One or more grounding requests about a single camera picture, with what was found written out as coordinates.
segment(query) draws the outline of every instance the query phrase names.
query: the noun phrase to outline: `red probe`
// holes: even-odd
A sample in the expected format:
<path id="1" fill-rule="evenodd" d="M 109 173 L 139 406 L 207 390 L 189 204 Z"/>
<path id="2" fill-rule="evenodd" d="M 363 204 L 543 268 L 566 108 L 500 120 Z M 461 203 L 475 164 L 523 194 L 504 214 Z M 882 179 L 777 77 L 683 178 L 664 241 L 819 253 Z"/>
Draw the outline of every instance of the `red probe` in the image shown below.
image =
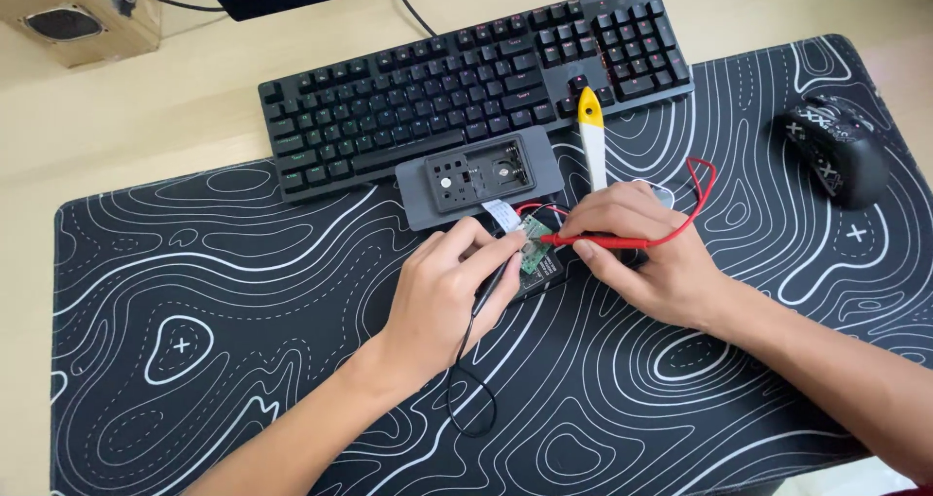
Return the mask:
<path id="1" fill-rule="evenodd" d="M 709 182 L 706 184 L 706 190 L 701 190 L 700 188 L 700 179 L 697 177 L 696 170 L 693 168 L 693 164 L 703 165 L 706 168 L 709 168 Z M 645 250 L 651 247 L 657 247 L 663 243 L 670 241 L 671 239 L 679 236 L 688 226 L 693 223 L 693 220 L 700 215 L 700 210 L 703 209 L 704 204 L 706 204 L 706 199 L 709 197 L 710 192 L 713 190 L 713 183 L 716 182 L 716 167 L 706 161 L 705 159 L 700 159 L 699 157 L 688 157 L 687 158 L 687 169 L 691 172 L 691 177 L 693 178 L 693 184 L 696 186 L 697 191 L 697 205 L 694 207 L 691 215 L 687 217 L 687 220 L 678 227 L 673 232 L 670 232 L 667 236 L 656 239 L 633 239 L 633 238 L 615 238 L 615 237 L 602 237 L 602 236 L 574 236 L 573 238 L 561 238 L 557 234 L 547 234 L 541 236 L 542 243 L 548 243 L 554 245 L 555 247 L 560 247 L 564 245 L 572 245 L 575 241 L 580 239 L 586 239 L 592 241 L 593 243 L 603 247 L 604 249 L 639 249 Z M 540 206 L 538 204 L 528 204 L 519 206 L 515 211 L 521 214 L 521 211 L 525 208 L 531 206 Z M 566 212 L 555 208 L 553 206 L 547 206 L 548 209 L 554 210 L 555 212 L 567 215 Z"/>

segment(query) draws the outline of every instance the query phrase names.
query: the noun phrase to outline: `fingernail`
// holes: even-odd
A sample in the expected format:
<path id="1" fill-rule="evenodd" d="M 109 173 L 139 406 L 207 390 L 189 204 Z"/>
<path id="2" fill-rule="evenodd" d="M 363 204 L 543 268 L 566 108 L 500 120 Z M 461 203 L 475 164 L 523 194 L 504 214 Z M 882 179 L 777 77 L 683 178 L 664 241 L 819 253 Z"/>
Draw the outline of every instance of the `fingernail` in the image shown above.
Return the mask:
<path id="1" fill-rule="evenodd" d="M 590 246 L 589 241 L 585 239 L 574 242 L 574 252 L 577 252 L 577 255 L 580 256 L 580 259 L 583 260 L 583 263 L 588 262 L 594 255 L 592 246 Z"/>

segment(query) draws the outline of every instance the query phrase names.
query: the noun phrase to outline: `mouse pad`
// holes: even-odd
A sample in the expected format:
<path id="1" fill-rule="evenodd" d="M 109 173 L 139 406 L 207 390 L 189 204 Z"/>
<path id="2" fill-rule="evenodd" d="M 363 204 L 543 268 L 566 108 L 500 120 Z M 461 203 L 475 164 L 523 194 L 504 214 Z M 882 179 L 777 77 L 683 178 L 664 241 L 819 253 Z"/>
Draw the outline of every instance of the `mouse pad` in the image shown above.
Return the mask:
<path id="1" fill-rule="evenodd" d="M 931 194 L 852 45 L 817 37 L 693 74 L 684 100 L 607 123 L 609 178 L 655 182 L 687 210 L 685 157 L 712 161 L 719 179 L 696 225 L 720 268 L 846 335 L 933 362 Z M 829 205 L 771 129 L 815 93 L 851 101 L 878 128 L 892 169 L 878 205 Z M 578 137 L 552 141 L 561 198 L 575 204 L 587 191 Z M 177 494 L 294 406 L 385 323 L 399 268 L 427 235 L 404 218 L 390 183 L 285 205 L 268 159 L 63 205 L 55 493 Z M 647 319 L 559 253 L 566 284 L 510 308 L 465 358 L 497 393 L 490 435 L 451 428 L 440 375 L 311 494 L 695 494 L 867 454 L 739 348 Z M 463 421 L 486 407 L 476 385 L 453 388 Z"/>

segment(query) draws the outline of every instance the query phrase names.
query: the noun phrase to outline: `black and white mouse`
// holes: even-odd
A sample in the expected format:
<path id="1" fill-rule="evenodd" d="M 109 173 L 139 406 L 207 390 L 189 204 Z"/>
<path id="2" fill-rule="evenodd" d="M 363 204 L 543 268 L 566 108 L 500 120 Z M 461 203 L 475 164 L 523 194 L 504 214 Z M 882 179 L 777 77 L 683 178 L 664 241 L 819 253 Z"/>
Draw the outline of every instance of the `black and white mouse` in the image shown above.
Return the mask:
<path id="1" fill-rule="evenodd" d="M 833 204 L 861 209 L 875 204 L 887 187 L 887 155 L 874 125 L 848 101 L 807 97 L 777 119 L 787 138 L 813 169 Z"/>

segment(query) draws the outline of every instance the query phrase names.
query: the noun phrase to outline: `black keyboard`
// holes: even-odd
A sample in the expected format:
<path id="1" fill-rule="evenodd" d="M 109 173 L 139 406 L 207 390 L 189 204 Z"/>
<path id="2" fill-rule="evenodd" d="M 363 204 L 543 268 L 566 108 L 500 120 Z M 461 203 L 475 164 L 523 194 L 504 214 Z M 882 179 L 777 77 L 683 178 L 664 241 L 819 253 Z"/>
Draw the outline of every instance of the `black keyboard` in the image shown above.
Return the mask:
<path id="1" fill-rule="evenodd" d="M 286 202 L 394 177 L 411 159 L 693 90 L 661 0 L 569 0 L 259 85 Z"/>

